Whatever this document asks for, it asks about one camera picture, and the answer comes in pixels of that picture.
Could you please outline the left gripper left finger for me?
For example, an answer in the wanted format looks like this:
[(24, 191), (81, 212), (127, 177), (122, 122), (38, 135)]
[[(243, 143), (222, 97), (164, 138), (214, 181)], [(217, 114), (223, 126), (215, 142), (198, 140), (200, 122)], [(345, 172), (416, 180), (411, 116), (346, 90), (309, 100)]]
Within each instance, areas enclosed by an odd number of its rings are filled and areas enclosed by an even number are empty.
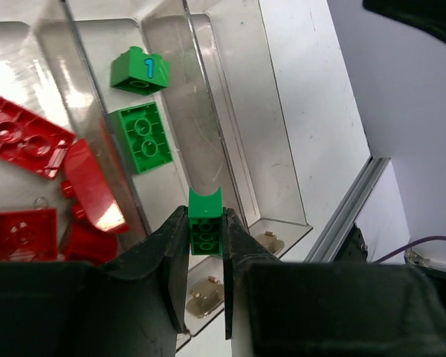
[(174, 356), (188, 261), (180, 206), (101, 266), (0, 263), (0, 356)]

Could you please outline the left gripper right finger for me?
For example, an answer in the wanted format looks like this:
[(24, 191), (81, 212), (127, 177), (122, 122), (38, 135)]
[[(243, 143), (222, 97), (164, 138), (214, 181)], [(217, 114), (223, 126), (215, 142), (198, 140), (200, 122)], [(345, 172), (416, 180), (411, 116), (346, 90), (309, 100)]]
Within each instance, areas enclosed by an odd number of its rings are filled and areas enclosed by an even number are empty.
[(446, 356), (446, 321), (410, 319), (400, 265), (284, 263), (230, 208), (222, 246), (234, 356)]

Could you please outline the red rounded lego brick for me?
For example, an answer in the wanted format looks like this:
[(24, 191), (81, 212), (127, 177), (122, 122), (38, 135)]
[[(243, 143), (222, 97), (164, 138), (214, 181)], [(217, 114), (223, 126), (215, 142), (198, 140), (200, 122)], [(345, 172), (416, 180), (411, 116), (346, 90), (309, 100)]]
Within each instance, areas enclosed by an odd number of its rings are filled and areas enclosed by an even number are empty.
[(65, 198), (76, 200), (72, 212), (77, 220), (87, 221), (104, 234), (123, 234), (129, 230), (86, 140), (79, 139), (70, 147), (64, 157), (63, 170), (62, 192)]

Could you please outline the tiny green lego brick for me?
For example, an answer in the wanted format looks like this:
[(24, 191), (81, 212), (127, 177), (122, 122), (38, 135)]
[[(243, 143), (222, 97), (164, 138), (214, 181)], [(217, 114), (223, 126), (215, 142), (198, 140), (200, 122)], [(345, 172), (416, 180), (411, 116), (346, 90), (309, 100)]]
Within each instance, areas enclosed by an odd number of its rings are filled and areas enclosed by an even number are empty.
[(190, 188), (188, 222), (192, 255), (222, 255), (222, 189), (201, 196)]

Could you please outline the small red lego brick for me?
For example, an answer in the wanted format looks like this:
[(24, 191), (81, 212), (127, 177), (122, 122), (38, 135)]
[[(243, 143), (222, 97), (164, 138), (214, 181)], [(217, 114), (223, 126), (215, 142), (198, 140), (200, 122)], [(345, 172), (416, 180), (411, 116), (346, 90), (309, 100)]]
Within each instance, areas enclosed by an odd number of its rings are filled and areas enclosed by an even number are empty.
[(56, 220), (55, 208), (0, 212), (0, 262), (54, 261)]

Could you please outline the large red lego brick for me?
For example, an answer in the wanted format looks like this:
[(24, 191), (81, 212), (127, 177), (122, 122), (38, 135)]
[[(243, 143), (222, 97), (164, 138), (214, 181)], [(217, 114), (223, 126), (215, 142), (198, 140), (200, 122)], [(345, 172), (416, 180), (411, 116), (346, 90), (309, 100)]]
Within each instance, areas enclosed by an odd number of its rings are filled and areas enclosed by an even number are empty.
[(76, 135), (0, 96), (0, 159), (55, 179)]

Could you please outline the green number one lego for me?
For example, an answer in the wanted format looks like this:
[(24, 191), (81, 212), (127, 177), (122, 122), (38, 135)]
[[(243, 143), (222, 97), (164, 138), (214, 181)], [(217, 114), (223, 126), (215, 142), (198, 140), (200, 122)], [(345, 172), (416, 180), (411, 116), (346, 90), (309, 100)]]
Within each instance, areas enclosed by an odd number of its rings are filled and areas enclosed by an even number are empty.
[(130, 47), (111, 63), (110, 86), (114, 89), (147, 96), (169, 84), (170, 63), (138, 46)]

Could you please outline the small red lego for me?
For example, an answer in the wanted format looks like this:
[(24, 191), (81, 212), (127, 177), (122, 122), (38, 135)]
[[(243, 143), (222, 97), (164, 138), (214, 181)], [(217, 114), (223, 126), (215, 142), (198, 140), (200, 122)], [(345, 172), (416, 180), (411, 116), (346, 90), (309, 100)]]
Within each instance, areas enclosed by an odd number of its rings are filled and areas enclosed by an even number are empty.
[(117, 256), (118, 241), (113, 234), (106, 234), (90, 225), (71, 222), (59, 244), (65, 261), (88, 261), (100, 266)]

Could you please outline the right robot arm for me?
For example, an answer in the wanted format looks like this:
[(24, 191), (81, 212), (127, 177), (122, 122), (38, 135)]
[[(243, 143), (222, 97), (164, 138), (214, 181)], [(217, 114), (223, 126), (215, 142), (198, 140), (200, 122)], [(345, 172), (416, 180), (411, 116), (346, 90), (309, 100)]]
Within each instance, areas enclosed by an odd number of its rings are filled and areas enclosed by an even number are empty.
[(363, 8), (446, 44), (446, 0), (363, 0)]

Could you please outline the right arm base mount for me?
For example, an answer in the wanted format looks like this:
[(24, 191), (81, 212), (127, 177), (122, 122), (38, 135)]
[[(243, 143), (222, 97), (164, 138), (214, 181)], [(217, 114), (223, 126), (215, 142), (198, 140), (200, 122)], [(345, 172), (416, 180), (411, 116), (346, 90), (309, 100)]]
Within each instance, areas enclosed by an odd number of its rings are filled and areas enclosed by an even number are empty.
[[(360, 229), (353, 227), (339, 248), (335, 260), (366, 263), (368, 248)], [(412, 321), (428, 321), (433, 318), (436, 323), (446, 321), (446, 272), (423, 266), (420, 260), (408, 260), (404, 266), (392, 266), (406, 277), (407, 310)]]

